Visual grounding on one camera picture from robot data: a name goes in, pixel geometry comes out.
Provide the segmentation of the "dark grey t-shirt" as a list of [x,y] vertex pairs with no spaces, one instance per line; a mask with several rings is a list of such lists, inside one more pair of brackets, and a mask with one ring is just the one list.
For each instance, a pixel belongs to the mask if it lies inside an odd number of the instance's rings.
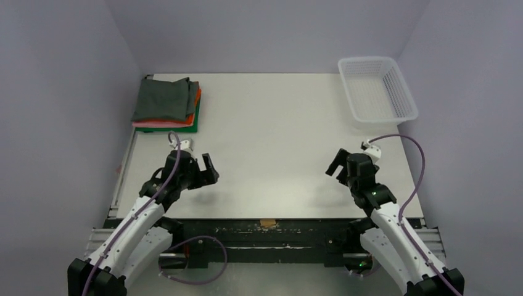
[[132,121],[182,120],[196,111],[199,82],[183,78],[177,81],[143,79]]

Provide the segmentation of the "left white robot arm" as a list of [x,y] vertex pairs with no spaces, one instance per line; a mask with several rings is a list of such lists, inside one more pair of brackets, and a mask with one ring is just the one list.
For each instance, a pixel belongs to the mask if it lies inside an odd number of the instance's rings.
[[184,238],[183,226],[164,214],[184,190],[215,184],[219,174],[209,154],[201,170],[191,149],[173,150],[165,165],[146,181],[130,212],[114,232],[86,259],[67,269],[69,295],[126,295],[144,268],[164,252],[188,249],[206,235]]

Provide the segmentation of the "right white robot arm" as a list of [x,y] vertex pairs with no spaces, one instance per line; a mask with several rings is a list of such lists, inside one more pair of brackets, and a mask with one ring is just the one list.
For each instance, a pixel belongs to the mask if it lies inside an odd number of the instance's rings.
[[366,250],[387,271],[404,295],[462,295],[461,272],[447,268],[418,236],[403,216],[392,191],[376,181],[375,162],[380,150],[371,146],[362,153],[339,149],[326,174],[347,186],[366,218],[349,227],[347,245]]

